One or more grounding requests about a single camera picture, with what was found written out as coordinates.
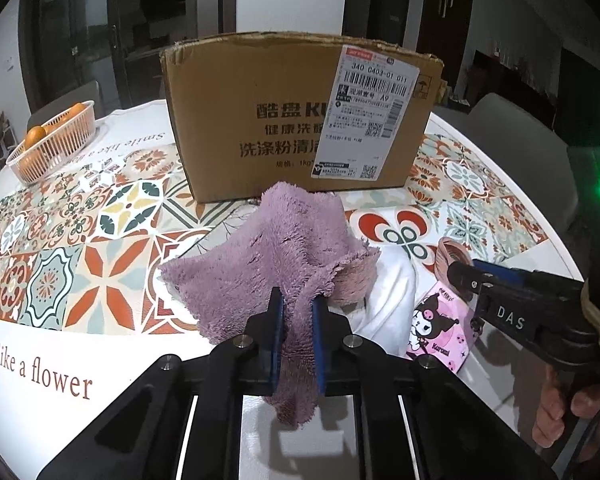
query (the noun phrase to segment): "red label logo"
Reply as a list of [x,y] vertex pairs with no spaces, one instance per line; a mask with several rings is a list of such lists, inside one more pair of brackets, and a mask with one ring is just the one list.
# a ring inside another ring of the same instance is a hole
[[374,54],[372,52],[367,52],[366,50],[360,50],[359,48],[353,48],[350,46],[347,47],[347,55],[366,59],[367,61],[371,61],[374,58]]

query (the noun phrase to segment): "white cloth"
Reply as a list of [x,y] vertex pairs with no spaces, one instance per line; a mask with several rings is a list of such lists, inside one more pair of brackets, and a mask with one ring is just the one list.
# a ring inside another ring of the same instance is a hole
[[416,293],[416,272],[400,246],[381,246],[378,278],[366,298],[352,310],[331,307],[349,319],[354,334],[378,343],[385,352],[404,357],[409,345]]

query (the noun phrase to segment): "brown box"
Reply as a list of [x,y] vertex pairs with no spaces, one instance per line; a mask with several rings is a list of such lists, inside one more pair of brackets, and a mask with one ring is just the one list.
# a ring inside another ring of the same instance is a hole
[[[374,182],[311,177],[343,44],[420,69]],[[380,41],[291,32],[228,34],[177,44],[163,51],[161,61],[171,125],[190,188],[200,202],[259,196],[280,180],[311,191],[403,186],[443,67],[433,56]],[[276,117],[267,114],[271,105]],[[272,128],[277,137],[271,136]],[[293,128],[293,134],[284,136],[285,128]],[[256,148],[273,140],[284,143],[282,154]],[[292,147],[302,142],[307,152],[286,153],[286,141]]]

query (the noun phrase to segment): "patterned tablecloth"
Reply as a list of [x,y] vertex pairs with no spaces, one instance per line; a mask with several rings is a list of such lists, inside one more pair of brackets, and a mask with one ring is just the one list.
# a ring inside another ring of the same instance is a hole
[[[436,281],[442,236],[491,262],[547,238],[494,171],[435,130],[427,127],[404,188],[338,193],[357,236],[398,244],[416,261],[418,294]],[[111,335],[195,330],[158,266],[221,244],[254,208],[197,203],[174,144],[19,190],[0,200],[0,319]]]

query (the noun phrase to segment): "white plastic basket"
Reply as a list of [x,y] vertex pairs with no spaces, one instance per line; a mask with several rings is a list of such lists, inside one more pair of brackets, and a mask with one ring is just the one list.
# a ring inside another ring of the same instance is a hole
[[[24,141],[11,152],[7,166],[25,186],[45,178],[69,161],[93,137],[96,131],[93,101],[84,101],[86,109],[51,132],[37,144],[25,150]],[[68,109],[41,124],[42,127],[58,124]]]

